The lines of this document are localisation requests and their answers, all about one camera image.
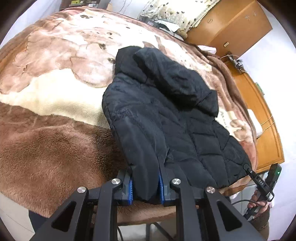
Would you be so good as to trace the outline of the person's right hand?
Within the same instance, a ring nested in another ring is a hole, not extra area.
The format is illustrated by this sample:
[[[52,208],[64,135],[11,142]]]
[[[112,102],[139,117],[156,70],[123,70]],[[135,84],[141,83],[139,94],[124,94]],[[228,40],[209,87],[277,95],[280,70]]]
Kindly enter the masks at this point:
[[[259,191],[255,190],[254,194],[251,197],[251,202],[248,203],[247,208],[252,209],[255,208],[255,214],[252,215],[252,218],[257,218],[264,212],[266,212],[270,205],[268,202],[261,200],[259,201]]]

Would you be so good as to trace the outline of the right brown sleeve forearm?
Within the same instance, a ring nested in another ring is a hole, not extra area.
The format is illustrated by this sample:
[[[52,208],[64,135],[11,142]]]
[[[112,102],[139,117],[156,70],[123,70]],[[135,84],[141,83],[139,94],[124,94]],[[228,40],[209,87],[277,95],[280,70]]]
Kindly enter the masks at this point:
[[[269,217],[270,207],[268,207],[265,212],[249,221],[265,240],[269,237]]]

